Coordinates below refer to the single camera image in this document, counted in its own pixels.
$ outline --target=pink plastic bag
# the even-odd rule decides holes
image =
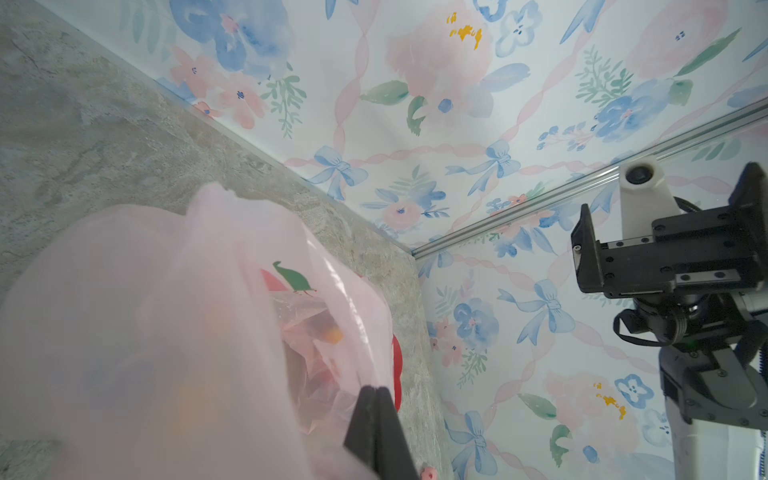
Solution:
[[[80,220],[0,310],[0,433],[60,440],[56,478],[375,478],[341,441],[392,383],[381,294],[217,184]]]

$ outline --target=black cable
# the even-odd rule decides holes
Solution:
[[[691,212],[701,212],[701,209],[699,207],[692,204],[688,200],[685,200],[684,198],[675,197],[674,201],[677,203],[677,206],[687,214]]]
[[[763,344],[763,348],[760,349],[760,375],[763,377],[766,383],[768,383],[768,342]],[[763,437],[763,453],[760,454],[760,477],[765,478],[766,475],[766,448],[768,448],[768,437],[763,430],[760,432]]]

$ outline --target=floral wall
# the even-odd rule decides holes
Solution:
[[[39,1],[411,248],[768,96],[761,0]]]
[[[768,122],[662,163],[673,194],[727,204],[748,161],[768,169]],[[421,262],[422,296],[451,458],[461,480],[673,480],[658,349],[612,331],[631,300],[584,294],[570,232],[590,205],[619,240],[617,182]]]

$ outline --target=pink flower print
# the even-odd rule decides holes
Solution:
[[[195,107],[197,110],[199,110],[199,111],[203,112],[203,114],[205,114],[205,116],[206,116],[206,117],[209,117],[209,118],[220,117],[220,116],[222,116],[222,115],[223,115],[223,113],[221,113],[220,111],[218,111],[218,110],[214,110],[213,108],[211,108],[210,106],[208,106],[208,104],[207,104],[207,103],[205,103],[204,101],[199,101],[199,102],[197,102],[197,103],[194,105],[194,107]]]
[[[243,128],[253,128],[253,116],[264,116],[264,101],[253,90],[254,79],[241,73],[234,73],[223,86],[219,103],[224,108],[234,108],[234,120]]]
[[[453,329],[451,327],[452,325],[449,318],[447,316],[442,317],[442,320],[435,324],[435,328],[437,329],[437,338],[448,338],[451,331],[456,331],[455,326],[453,326]]]
[[[214,87],[219,78],[216,73],[216,61],[205,55],[198,55],[192,60],[192,57],[178,47],[174,47],[174,55],[181,65],[173,67],[170,76],[178,85],[187,82],[195,97],[205,98],[208,90]]]
[[[419,222],[424,209],[412,201],[399,201],[384,210],[384,223],[395,230],[405,230]]]
[[[550,372],[544,387],[557,408],[558,422],[601,458],[634,452],[640,444],[631,407],[612,382],[586,372],[568,378]]]
[[[643,78],[676,72],[715,39],[727,15],[727,0],[671,2],[643,30],[627,69]]]
[[[474,36],[466,34],[467,26]],[[484,26],[482,15],[455,0],[435,6],[420,27],[389,42],[387,64],[405,79],[413,97],[427,100],[414,118],[442,118],[472,108],[471,95],[492,59],[493,41]]]
[[[522,194],[520,197],[509,197],[509,201],[513,207],[525,202],[527,199],[528,197],[526,197],[525,194]]]
[[[459,365],[462,362],[464,343],[456,335],[456,331],[453,329],[449,330],[439,342],[441,343],[440,350],[443,352],[442,365]]]

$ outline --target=gray marble surface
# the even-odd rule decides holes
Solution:
[[[452,478],[412,257],[26,2],[0,2],[0,105],[0,301],[58,232],[110,205],[183,213],[211,181],[282,204],[384,292],[404,357],[400,420],[411,452]],[[0,439],[0,480],[44,478],[50,460],[47,442]]]

